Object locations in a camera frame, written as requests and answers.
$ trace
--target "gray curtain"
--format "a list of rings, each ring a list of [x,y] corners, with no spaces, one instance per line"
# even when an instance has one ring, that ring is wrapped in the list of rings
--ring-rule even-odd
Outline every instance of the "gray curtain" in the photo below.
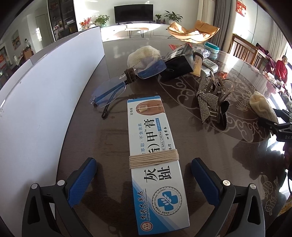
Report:
[[[214,35],[210,42],[222,49],[226,38],[229,16],[231,10],[231,0],[216,0],[215,16],[213,25],[220,30]]]

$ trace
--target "television screen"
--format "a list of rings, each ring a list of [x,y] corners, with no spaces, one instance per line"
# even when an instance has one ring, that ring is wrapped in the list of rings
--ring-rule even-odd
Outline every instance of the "television screen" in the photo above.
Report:
[[[116,23],[132,21],[152,21],[153,4],[132,4],[114,7]]]

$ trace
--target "white and blue box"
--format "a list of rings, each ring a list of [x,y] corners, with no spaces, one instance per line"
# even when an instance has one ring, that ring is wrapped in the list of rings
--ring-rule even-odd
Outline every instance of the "white and blue box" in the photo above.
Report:
[[[160,96],[128,100],[130,156],[175,149]],[[131,169],[139,235],[190,226],[179,161]]]

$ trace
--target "blue gripper pad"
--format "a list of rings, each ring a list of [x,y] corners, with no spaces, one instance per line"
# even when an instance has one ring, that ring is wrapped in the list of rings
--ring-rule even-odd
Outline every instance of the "blue gripper pad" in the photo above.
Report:
[[[88,185],[96,173],[97,164],[95,159],[91,159],[89,163],[82,170],[76,181],[68,191],[68,203],[72,208],[74,205],[80,203]]]
[[[210,205],[217,206],[220,202],[220,192],[206,170],[198,162],[197,158],[192,160],[192,174],[199,184],[203,194]]]

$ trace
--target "circular seal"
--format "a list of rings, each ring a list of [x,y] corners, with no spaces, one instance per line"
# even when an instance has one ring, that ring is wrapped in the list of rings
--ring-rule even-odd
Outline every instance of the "circular seal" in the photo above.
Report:
[[[162,187],[152,197],[152,207],[159,215],[170,216],[182,205],[180,192],[173,187]]]
[[[144,231],[150,231],[150,230],[152,230],[152,228],[153,228],[153,225],[149,221],[145,221],[141,224],[141,229]]]

